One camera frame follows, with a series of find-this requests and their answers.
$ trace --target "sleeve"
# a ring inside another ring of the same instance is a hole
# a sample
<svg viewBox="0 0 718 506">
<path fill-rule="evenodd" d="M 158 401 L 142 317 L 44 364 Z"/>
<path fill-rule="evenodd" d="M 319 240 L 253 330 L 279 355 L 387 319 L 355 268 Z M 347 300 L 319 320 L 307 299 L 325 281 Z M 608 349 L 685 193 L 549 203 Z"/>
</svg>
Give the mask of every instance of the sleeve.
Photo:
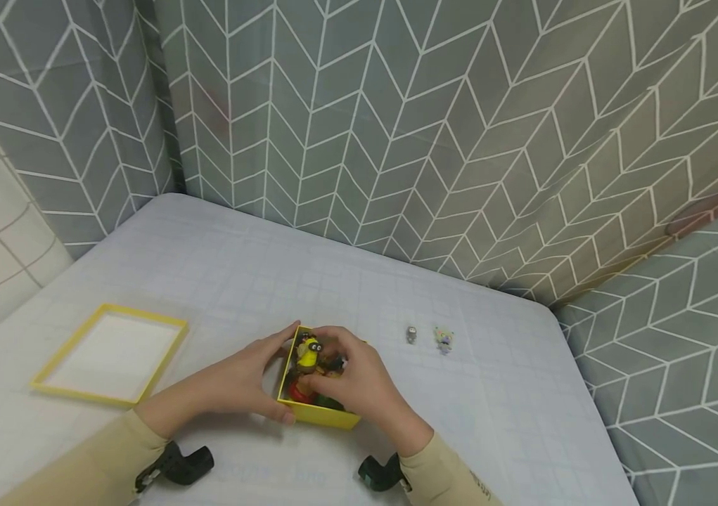
<svg viewBox="0 0 718 506">
<path fill-rule="evenodd" d="M 435 432 L 412 457 L 401 458 L 413 506 L 502 506 L 502 502 Z"/>
<path fill-rule="evenodd" d="M 0 499 L 0 506 L 124 506 L 134 481 L 165 450 L 133 410 L 54 460 Z"/>
</svg>

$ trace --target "hand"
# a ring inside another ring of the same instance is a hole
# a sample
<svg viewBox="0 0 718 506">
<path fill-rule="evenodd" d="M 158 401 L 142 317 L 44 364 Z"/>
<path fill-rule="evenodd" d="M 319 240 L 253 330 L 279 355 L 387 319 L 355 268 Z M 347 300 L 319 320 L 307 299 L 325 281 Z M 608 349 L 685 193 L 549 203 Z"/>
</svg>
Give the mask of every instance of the hand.
<svg viewBox="0 0 718 506">
<path fill-rule="evenodd" d="M 300 378 L 302 384 L 378 425 L 402 457 L 421 451 L 432 441 L 432 427 L 395 388 L 375 348 L 344 327 L 320 327 L 313 334 L 323 342 L 325 356 L 340 353 L 347 357 L 347 366 L 342 377 L 307 375 Z"/>
<path fill-rule="evenodd" d="M 257 413 L 294 423 L 290 407 L 263 391 L 263 372 L 300 324 L 249 343 L 243 350 L 212 364 L 142 401 L 134 410 L 161 437 L 171 438 L 184 423 L 204 412 Z"/>
<path fill-rule="evenodd" d="M 250 342 L 243 350 L 185 379 L 200 391 L 205 410 L 256 413 L 276 422 L 294 423 L 290 407 L 264 392 L 262 383 L 269 362 L 278 355 L 283 343 L 294 337 L 299 324 L 297 320 L 276 334 Z"/>
</svg>

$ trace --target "table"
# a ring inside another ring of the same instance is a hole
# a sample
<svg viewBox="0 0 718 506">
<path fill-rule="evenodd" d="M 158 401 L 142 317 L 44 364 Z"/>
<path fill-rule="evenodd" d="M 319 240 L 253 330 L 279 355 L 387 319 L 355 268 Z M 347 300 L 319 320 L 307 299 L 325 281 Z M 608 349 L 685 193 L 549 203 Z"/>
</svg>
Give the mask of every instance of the table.
<svg viewBox="0 0 718 506">
<path fill-rule="evenodd" d="M 148 203 L 0 324 L 0 495 L 120 414 L 27 386 L 105 302 L 190 321 L 158 388 L 297 318 L 344 325 L 507 505 L 637 504 L 544 306 L 178 194 Z M 454 331 L 448 356 L 436 325 Z M 209 446 L 215 468 L 190 488 L 156 484 L 142 504 L 406 504 L 357 479 L 361 460 L 392 452 L 367 422 L 344 432 L 208 415 L 177 441 L 185 454 Z"/>
</svg>

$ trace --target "open box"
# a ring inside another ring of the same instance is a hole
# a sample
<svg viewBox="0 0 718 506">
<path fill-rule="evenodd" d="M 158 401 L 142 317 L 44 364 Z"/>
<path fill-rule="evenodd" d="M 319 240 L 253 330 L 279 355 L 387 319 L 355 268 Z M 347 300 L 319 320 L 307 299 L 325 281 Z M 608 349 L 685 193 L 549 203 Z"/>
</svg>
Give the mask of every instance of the open box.
<svg viewBox="0 0 718 506">
<path fill-rule="evenodd" d="M 103 304 L 49 359 L 30 387 L 134 407 L 147 398 L 188 332 L 188 322 Z"/>
<path fill-rule="evenodd" d="M 298 421 L 316 423 L 317 425 L 323 425 L 326 427 L 337 427 L 340 429 L 350 430 L 352 429 L 361 419 L 355 413 L 349 413 L 347 411 L 332 410 L 323 406 L 316 406 L 313 404 L 297 403 L 288 398 L 286 393 L 286 379 L 288 378 L 288 371 L 293 367 L 294 351 L 297 344 L 297 336 L 300 332 L 310 332 L 312 329 L 309 327 L 298 326 L 294 332 L 294 345 L 291 346 L 288 351 L 288 357 L 286 357 L 286 365 L 283 369 L 283 376 L 280 379 L 280 387 L 277 393 L 277 400 L 279 403 L 285 404 L 291 407 L 294 412 L 294 416 Z"/>
</svg>

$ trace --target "red toy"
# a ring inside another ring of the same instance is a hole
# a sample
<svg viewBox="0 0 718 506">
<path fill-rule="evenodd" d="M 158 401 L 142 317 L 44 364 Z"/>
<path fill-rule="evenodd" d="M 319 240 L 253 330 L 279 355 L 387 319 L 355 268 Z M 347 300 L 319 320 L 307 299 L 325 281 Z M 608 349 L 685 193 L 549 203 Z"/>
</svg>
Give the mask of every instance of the red toy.
<svg viewBox="0 0 718 506">
<path fill-rule="evenodd" d="M 299 384 L 297 380 L 298 379 L 294 379 L 293 382 L 288 385 L 288 396 L 291 400 L 297 401 L 297 403 L 313 404 L 314 400 L 316 400 L 316 393 L 304 385 Z"/>
</svg>

